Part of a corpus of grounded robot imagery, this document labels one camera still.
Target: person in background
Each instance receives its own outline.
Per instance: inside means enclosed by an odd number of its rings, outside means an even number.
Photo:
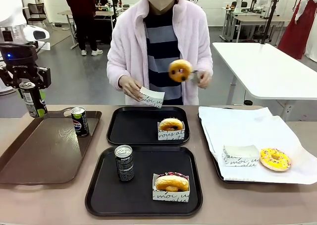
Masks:
[[[96,16],[96,2],[95,0],[66,0],[69,5],[73,19],[77,28],[77,40],[81,55],[86,56],[86,37],[88,38],[92,56],[97,56],[103,53],[102,50],[97,49],[94,17]]]
[[[189,61],[202,72],[199,84],[168,76],[171,62]],[[205,12],[187,0],[140,0],[117,20],[108,52],[110,84],[126,94],[126,104],[141,100],[142,86],[165,92],[164,105],[198,105],[198,87],[212,76]]]
[[[301,59],[317,10],[317,0],[300,0],[278,49],[294,59]]]

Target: white fleece jacket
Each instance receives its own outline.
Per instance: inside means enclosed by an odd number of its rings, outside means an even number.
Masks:
[[[118,81],[128,75],[149,88],[149,69],[146,35],[143,19],[149,13],[148,0],[140,0],[119,16],[112,33],[108,52],[107,76],[110,84],[121,90]],[[212,58],[205,12],[187,0],[178,0],[173,7],[173,28],[178,40],[180,58],[191,63],[194,70],[208,71],[211,75]],[[198,87],[192,81],[182,83],[185,105],[198,105]],[[126,96],[127,105],[139,102]]]

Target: striped shirt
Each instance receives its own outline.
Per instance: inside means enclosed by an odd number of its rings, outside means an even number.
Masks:
[[[163,105],[183,105],[181,83],[168,76],[169,64],[180,58],[172,18],[173,8],[162,15],[149,13],[144,18],[150,90],[165,92]]]

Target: tray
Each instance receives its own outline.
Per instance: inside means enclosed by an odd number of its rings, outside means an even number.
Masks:
[[[158,140],[158,122],[175,117],[185,124],[183,140]],[[190,136],[186,113],[178,107],[123,107],[113,112],[107,140],[113,145],[181,145]]]
[[[202,128],[202,130],[203,130],[202,120],[201,120],[201,118],[199,117],[199,114],[198,114],[198,118],[199,118],[199,122],[200,122],[201,128]],[[274,183],[256,182],[256,181],[224,180],[224,179],[223,179],[223,176],[221,175],[221,171],[220,171],[218,162],[217,162],[217,160],[215,159],[215,157],[213,156],[213,154],[212,154],[212,153],[210,152],[210,150],[209,150],[208,141],[207,141],[207,138],[206,138],[206,136],[205,136],[205,134],[204,134],[204,131],[203,131],[203,135],[204,135],[204,138],[205,138],[205,144],[207,145],[207,148],[208,148],[210,157],[211,157],[211,159],[212,159],[212,161],[213,161],[214,167],[216,168],[217,175],[218,175],[218,177],[219,177],[223,182],[225,182],[225,183],[227,183],[227,184],[274,184]]]
[[[202,205],[203,195],[194,155],[184,147],[133,146],[134,178],[119,181],[114,147],[99,157],[86,195],[87,210],[101,217],[189,216]],[[175,171],[189,176],[188,203],[152,200],[153,173]]]
[[[75,134],[71,116],[62,111],[35,118],[0,157],[1,184],[59,184],[78,173],[102,115],[87,111],[90,135]]]

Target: white sneaker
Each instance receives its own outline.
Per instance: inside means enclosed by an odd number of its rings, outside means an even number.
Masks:
[[[104,53],[103,50],[97,49],[97,51],[92,51],[91,55],[92,56],[97,56],[97,55],[101,55],[102,53]]]

